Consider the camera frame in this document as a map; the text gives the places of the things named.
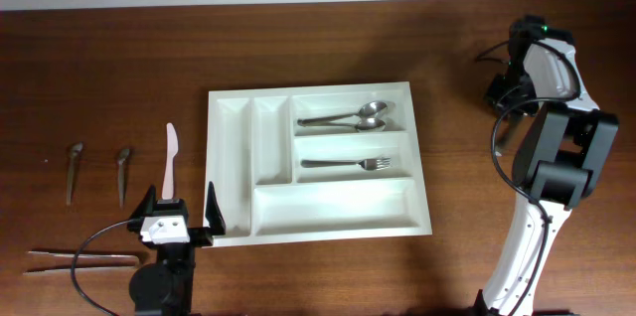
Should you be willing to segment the metal fork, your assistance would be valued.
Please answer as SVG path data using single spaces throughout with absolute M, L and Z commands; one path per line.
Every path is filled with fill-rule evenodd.
M 392 160 L 389 157 L 342 161 L 302 160 L 300 166 L 303 168 L 358 166 L 365 171 L 378 171 L 390 168 L 392 166 Z
M 511 138 L 515 134 L 520 122 L 523 120 L 524 115 L 520 113 L 511 113 L 507 119 L 507 125 L 504 131 L 497 137 L 495 142 L 495 154 L 497 157 L 503 155 L 504 150 L 509 144 Z

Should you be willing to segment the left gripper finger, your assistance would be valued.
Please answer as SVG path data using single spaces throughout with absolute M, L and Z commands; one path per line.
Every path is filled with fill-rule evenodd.
M 218 204 L 215 186 L 212 181 L 208 183 L 205 219 L 212 236 L 224 236 L 226 234 L 226 223 Z
M 130 215 L 129 219 L 140 221 L 144 218 L 150 217 L 154 212 L 154 206 L 156 203 L 156 187 L 151 185 L 145 196 Z

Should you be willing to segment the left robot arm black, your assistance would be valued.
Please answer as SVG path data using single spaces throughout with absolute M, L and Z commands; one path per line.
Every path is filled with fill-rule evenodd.
M 207 188 L 205 227 L 188 226 L 188 209 L 181 199 L 159 200 L 150 186 L 130 216 L 127 229 L 139 235 L 142 244 L 157 251 L 156 261 L 135 271 L 129 295 L 136 315 L 190 315 L 195 250 L 214 244 L 226 233 L 215 186 Z

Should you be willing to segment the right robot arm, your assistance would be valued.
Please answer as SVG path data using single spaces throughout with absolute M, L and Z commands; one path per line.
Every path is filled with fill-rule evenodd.
M 502 254 L 470 315 L 531 315 L 536 288 L 557 234 L 594 191 L 619 121 L 590 97 L 575 62 L 571 32 L 539 16 L 513 22 L 503 43 L 506 71 L 484 99 L 515 130 L 533 122 L 515 154 L 512 172 L 495 168 L 515 193 L 515 211 Z

